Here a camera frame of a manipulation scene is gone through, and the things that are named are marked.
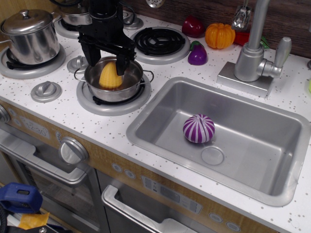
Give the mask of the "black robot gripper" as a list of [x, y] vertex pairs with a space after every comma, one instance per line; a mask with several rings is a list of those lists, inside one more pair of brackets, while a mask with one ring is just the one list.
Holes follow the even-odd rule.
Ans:
[[116, 71], [119, 76], [125, 73], [135, 57], [135, 43], [123, 31], [123, 12], [110, 17], [91, 17], [89, 25], [78, 25], [78, 40], [88, 64], [94, 67], [101, 58], [101, 51], [116, 55]]

